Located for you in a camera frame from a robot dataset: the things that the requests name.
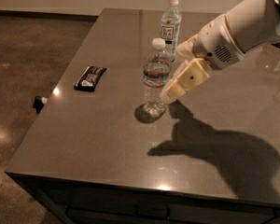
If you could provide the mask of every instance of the gray tabletop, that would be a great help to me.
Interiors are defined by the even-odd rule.
[[[183,13],[179,41],[215,16]],[[280,52],[266,46],[212,71],[160,119],[147,120],[142,66],[160,18],[102,12],[7,172],[280,204]],[[75,91],[91,64],[107,68],[96,91]]]

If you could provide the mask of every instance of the plastic water bottle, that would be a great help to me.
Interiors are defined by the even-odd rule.
[[[169,6],[161,16],[161,38],[166,41],[171,52],[172,62],[175,60],[179,27],[182,19],[178,3],[179,0],[169,0]]]
[[[158,117],[166,110],[166,104],[161,100],[161,89],[169,80],[171,70],[170,52],[164,39],[152,41],[152,50],[144,65],[143,82],[145,84],[144,110],[151,117]]]

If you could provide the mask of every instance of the bottle cap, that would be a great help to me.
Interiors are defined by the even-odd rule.
[[[152,47],[154,49],[164,49],[166,47],[165,40],[162,38],[155,38],[152,40]]]
[[[169,5],[171,6],[177,6],[179,3],[179,0],[169,0]]]

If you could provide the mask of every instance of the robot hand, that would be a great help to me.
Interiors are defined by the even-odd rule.
[[[280,42],[280,0],[244,0],[226,14],[210,21],[198,34],[178,45],[177,52],[185,57],[204,59],[214,69],[224,69],[241,61],[250,50],[277,42]],[[192,77],[191,67],[186,67],[187,74]],[[177,77],[174,74],[175,84],[179,82]],[[167,89],[168,86],[165,86],[161,95],[165,103],[170,104],[181,96],[173,97]]]

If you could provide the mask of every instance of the floor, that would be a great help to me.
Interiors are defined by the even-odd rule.
[[[93,21],[0,16],[0,224],[61,224],[5,173]]]

